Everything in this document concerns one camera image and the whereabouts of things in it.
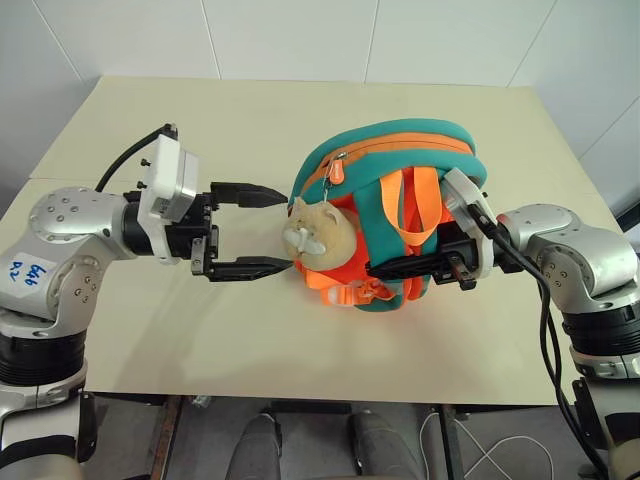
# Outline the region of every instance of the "plush bear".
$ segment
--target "plush bear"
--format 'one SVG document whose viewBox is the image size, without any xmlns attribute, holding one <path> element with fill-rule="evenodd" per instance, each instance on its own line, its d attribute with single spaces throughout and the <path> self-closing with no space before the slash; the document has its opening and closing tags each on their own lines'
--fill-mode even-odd
<svg viewBox="0 0 640 480">
<path fill-rule="evenodd" d="M 308 205 L 297 197 L 282 231 L 287 254 L 316 272 L 338 268 L 353 257 L 357 225 L 354 215 L 329 202 Z"/>
</svg>

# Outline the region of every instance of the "orange zipper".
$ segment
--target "orange zipper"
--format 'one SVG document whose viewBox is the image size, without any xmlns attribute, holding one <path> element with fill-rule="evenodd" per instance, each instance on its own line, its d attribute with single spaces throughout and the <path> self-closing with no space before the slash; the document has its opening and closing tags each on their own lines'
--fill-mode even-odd
<svg viewBox="0 0 640 480">
<path fill-rule="evenodd" d="M 432 133 L 392 133 L 390 135 L 383 135 L 381 137 L 370 138 L 361 142 L 354 142 L 345 147 L 337 148 L 332 152 L 324 156 L 318 168 L 311 174 L 302 187 L 301 193 L 304 193 L 309 186 L 311 186 L 316 180 L 328 177 L 331 179 L 331 170 L 333 162 L 339 158 L 341 165 L 340 170 L 344 171 L 344 168 L 357 162 L 368 153 L 373 152 L 389 152 L 397 150 L 410 150 L 414 148 L 429 148 L 433 150 L 448 150 L 459 153 L 471 154 L 471 147 L 455 138 L 447 137 L 445 135 L 432 134 Z M 339 183 L 344 181 L 344 173 L 341 176 L 335 177 L 340 179 Z"/>
</svg>

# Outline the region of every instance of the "black cable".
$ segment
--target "black cable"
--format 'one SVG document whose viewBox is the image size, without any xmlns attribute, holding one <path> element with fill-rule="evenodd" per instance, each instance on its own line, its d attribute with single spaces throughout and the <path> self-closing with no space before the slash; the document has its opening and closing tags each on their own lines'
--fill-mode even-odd
<svg viewBox="0 0 640 480">
<path fill-rule="evenodd" d="M 553 384 L 556 400 L 558 402 L 558 407 L 560 408 L 560 413 L 564 417 L 567 422 L 569 429 L 573 433 L 573 436 L 576 438 L 580 447 L 584 451 L 585 455 L 589 458 L 591 463 L 593 463 L 594 467 L 598 471 L 598 473 L 604 479 L 608 479 L 607 466 L 604 464 L 604 461 L 593 448 L 593 446 L 588 442 L 586 436 L 580 429 L 578 421 L 573 416 L 571 412 L 569 402 L 562 391 L 562 357 L 560 352 L 560 344 L 558 342 L 558 335 L 555 329 L 555 324 L 553 323 L 553 318 L 551 316 L 551 290 L 549 289 L 549 284 L 546 279 L 538 270 L 538 267 L 524 257 L 520 252 L 518 252 L 511 243 L 505 240 L 498 229 L 498 227 L 487 217 L 487 215 L 478 207 L 477 205 L 469 205 L 468 207 L 469 214 L 474 219 L 482 233 L 484 233 L 488 238 L 493 240 L 500 248 L 502 248 L 503 252 L 511 257 L 513 261 L 519 264 L 524 270 L 527 271 L 533 278 L 535 278 L 538 283 L 538 289 L 541 296 L 542 308 L 540 310 L 540 350 L 542 352 L 542 359 L 545 364 L 545 368 L 547 369 L 547 373 L 549 374 L 549 378 L 551 379 L 551 383 Z M 549 351 L 547 347 L 547 333 L 551 338 L 551 346 L 553 349 L 553 357 L 554 357 L 554 365 L 551 364 L 551 359 L 549 357 Z"/>
<path fill-rule="evenodd" d="M 102 178 L 98 182 L 98 185 L 96 185 L 96 192 L 101 192 L 102 190 L 104 190 L 107 182 L 111 179 L 111 177 L 113 177 L 113 174 L 116 173 L 116 171 L 124 164 L 124 162 L 126 162 L 136 152 L 153 142 L 156 138 L 158 138 L 158 135 L 165 135 L 167 137 L 173 138 L 174 140 L 178 139 L 178 131 L 176 130 L 176 128 L 169 123 L 165 123 L 162 127 L 154 130 L 146 137 L 138 140 L 136 143 L 122 152 L 122 154 L 118 158 L 116 158 L 115 162 L 113 162 L 109 166 L 109 168 L 107 168 L 107 171 L 104 172 L 104 175 L 102 175 Z"/>
</svg>

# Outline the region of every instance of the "backpack handle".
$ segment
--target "backpack handle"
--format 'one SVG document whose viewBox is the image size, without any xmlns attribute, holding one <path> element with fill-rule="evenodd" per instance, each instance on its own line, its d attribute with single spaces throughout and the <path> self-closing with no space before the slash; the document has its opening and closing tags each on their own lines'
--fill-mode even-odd
<svg viewBox="0 0 640 480">
<path fill-rule="evenodd" d="M 415 200 L 418 206 L 421 232 L 410 232 L 398 224 L 398 206 L 402 190 L 402 171 L 396 170 L 380 177 L 382 209 L 387 221 L 402 240 L 412 247 L 422 245 L 431 236 L 442 218 L 442 199 L 438 172 L 434 167 L 413 167 Z"/>
</svg>

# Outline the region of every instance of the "table leg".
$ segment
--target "table leg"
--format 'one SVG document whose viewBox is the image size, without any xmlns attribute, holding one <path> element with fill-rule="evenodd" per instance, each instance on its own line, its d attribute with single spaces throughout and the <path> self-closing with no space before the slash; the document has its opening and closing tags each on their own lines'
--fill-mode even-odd
<svg viewBox="0 0 640 480">
<path fill-rule="evenodd" d="M 151 469 L 150 480 L 164 480 L 169 469 L 169 459 L 171 450 L 178 430 L 178 421 L 182 411 L 183 397 L 171 395 L 167 397 L 162 412 L 162 424 L 158 435 L 153 468 Z"/>
<path fill-rule="evenodd" d="M 462 455 L 455 423 L 455 408 L 452 405 L 440 404 L 436 407 L 436 410 L 439 413 L 447 476 L 449 480 L 464 480 Z"/>
</svg>

